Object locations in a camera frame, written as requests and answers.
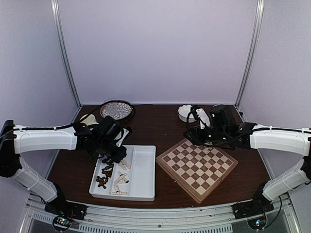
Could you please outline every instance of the white tray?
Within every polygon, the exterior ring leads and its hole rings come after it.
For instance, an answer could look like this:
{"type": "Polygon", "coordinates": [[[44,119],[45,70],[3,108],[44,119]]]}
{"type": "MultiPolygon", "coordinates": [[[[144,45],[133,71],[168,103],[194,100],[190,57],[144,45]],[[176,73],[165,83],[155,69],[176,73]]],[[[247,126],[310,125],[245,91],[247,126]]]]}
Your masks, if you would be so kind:
{"type": "Polygon", "coordinates": [[[131,169],[123,170],[119,164],[114,163],[111,178],[109,178],[104,189],[98,187],[97,176],[102,177],[102,169],[107,166],[102,163],[103,158],[98,159],[89,193],[95,198],[105,198],[114,200],[155,200],[155,165],[156,147],[155,146],[125,146],[127,156],[123,159],[131,165],[131,169]],[[118,171],[126,173],[129,183],[118,184],[122,192],[126,195],[112,195],[114,192],[114,181],[119,177],[118,171]]]}

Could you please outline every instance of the bowl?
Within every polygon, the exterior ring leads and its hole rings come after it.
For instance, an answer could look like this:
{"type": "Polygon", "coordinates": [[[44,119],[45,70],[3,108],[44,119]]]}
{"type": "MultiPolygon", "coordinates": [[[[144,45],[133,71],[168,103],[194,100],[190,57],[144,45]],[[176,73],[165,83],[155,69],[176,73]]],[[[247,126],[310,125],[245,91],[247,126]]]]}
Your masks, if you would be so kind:
{"type": "MultiPolygon", "coordinates": [[[[187,122],[187,116],[190,112],[192,105],[188,104],[188,105],[182,105],[178,108],[178,116],[179,119],[183,122],[187,122]]],[[[192,114],[190,114],[189,116],[189,123],[193,123],[195,122],[196,119],[193,117],[192,114]]]]}

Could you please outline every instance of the wooden table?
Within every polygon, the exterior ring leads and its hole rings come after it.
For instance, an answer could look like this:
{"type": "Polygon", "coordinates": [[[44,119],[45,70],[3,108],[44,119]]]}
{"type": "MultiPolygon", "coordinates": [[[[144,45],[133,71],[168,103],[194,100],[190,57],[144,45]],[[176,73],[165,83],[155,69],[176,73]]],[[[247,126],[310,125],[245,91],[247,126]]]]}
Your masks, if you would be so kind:
{"type": "MultiPolygon", "coordinates": [[[[84,106],[78,119],[94,106],[84,106]]],[[[177,115],[178,105],[135,105],[136,116],[128,123],[133,129],[125,145],[155,145],[160,155],[182,140],[186,125],[177,115]]],[[[241,119],[232,107],[238,123],[241,119]]],[[[94,114],[101,120],[99,111],[94,114]]],[[[92,197],[88,190],[94,172],[96,159],[87,160],[85,151],[63,150],[58,154],[49,180],[59,184],[68,200],[95,205],[125,208],[180,208],[208,206],[251,199],[257,187],[269,180],[269,175],[256,150],[227,150],[239,164],[228,177],[200,204],[195,202],[158,165],[155,167],[155,200],[120,201],[92,197]]]]}

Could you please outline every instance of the chessboard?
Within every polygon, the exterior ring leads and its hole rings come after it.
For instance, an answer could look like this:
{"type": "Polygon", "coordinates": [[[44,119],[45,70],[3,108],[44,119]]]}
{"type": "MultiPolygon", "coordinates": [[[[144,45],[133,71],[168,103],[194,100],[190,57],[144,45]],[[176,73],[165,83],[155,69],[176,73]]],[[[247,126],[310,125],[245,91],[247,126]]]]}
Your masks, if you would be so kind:
{"type": "Polygon", "coordinates": [[[159,155],[156,162],[198,203],[238,164],[221,149],[196,146],[187,139],[159,155]]]}

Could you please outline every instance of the white wall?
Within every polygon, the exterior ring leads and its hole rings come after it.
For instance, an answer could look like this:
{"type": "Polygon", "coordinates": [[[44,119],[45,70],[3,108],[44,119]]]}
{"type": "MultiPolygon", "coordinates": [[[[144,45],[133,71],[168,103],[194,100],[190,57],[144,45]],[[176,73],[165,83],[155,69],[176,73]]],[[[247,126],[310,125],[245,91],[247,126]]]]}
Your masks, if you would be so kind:
{"type": "Polygon", "coordinates": [[[256,0],[60,0],[83,104],[234,103],[256,0]]]}
{"type": "MultiPolygon", "coordinates": [[[[311,127],[311,2],[265,1],[263,25],[242,110],[249,121],[311,127]]],[[[299,155],[263,150],[275,176],[299,155]]],[[[310,232],[311,185],[290,192],[304,233],[310,232]]]]}
{"type": "MultiPolygon", "coordinates": [[[[0,125],[69,123],[75,103],[61,61],[50,0],[0,1],[0,125]]],[[[23,154],[45,176],[53,151],[23,154]]],[[[0,232],[15,233],[29,193],[0,177],[0,232]]]]}

